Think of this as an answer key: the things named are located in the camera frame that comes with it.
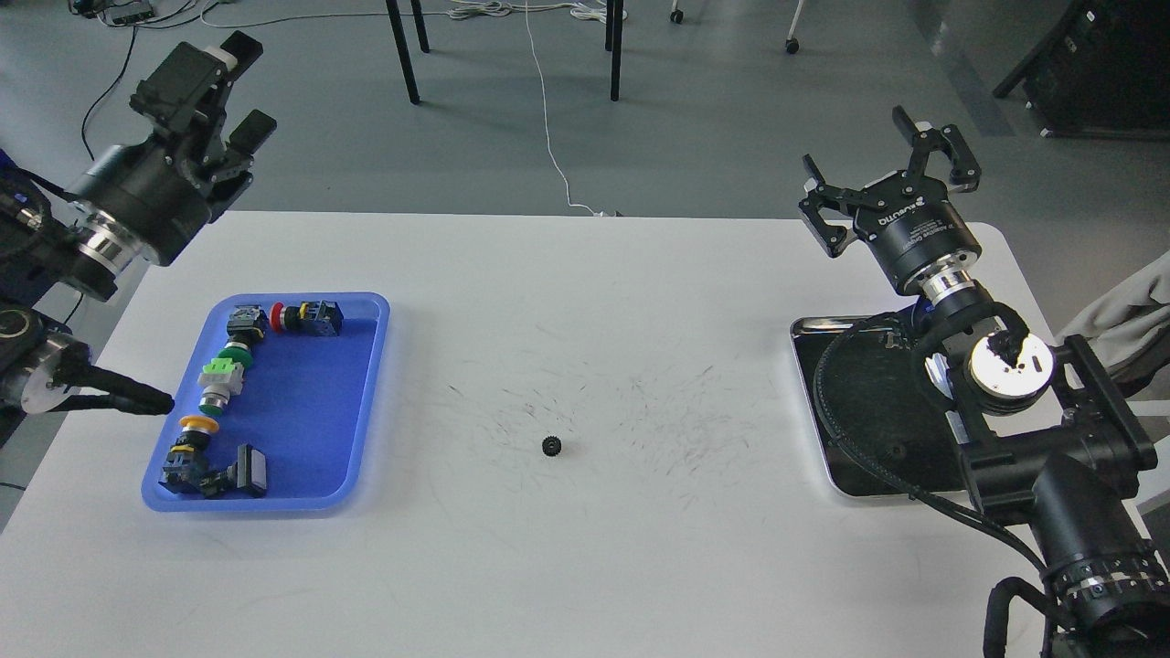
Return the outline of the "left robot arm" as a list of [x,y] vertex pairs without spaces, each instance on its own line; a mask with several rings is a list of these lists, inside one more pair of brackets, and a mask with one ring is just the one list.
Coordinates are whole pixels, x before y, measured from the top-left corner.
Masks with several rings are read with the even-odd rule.
[[95,366],[91,347],[40,304],[58,286],[108,302],[135,260],[172,265],[250,187],[276,121],[252,110],[222,130],[230,91],[262,53],[243,32],[216,47],[176,46],[129,101],[151,133],[113,145],[70,186],[4,158],[4,439],[32,414],[171,411],[171,395]]

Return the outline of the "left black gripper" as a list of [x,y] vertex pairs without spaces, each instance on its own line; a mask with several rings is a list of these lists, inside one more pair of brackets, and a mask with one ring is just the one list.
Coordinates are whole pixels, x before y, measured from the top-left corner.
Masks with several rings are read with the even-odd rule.
[[180,42],[130,100],[150,136],[110,148],[67,192],[126,229],[152,263],[176,262],[250,187],[255,155],[278,125],[252,110],[220,139],[230,88],[262,54],[263,44],[239,30],[216,47]]

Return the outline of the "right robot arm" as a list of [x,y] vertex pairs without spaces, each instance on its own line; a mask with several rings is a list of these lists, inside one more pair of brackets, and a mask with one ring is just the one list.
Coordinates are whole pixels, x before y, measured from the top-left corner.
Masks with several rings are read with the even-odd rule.
[[[1010,606],[1042,616],[1044,657],[1165,657],[1166,567],[1141,535],[1126,501],[1158,462],[1152,438],[1079,334],[1049,345],[971,275],[983,251],[954,208],[982,170],[954,124],[932,126],[895,107],[892,119],[910,155],[906,166],[859,189],[824,179],[810,155],[799,204],[828,258],[863,244],[902,311],[801,318],[793,334],[828,334],[803,371],[803,390],[824,446],[911,501],[986,534],[1027,558],[1039,587],[1004,578],[984,617],[983,654],[1006,654]],[[853,412],[892,420],[887,395],[845,383],[841,355],[856,338],[883,338],[908,372],[892,388],[918,412],[899,424],[936,429],[952,451],[970,503],[911,482],[866,447]]]

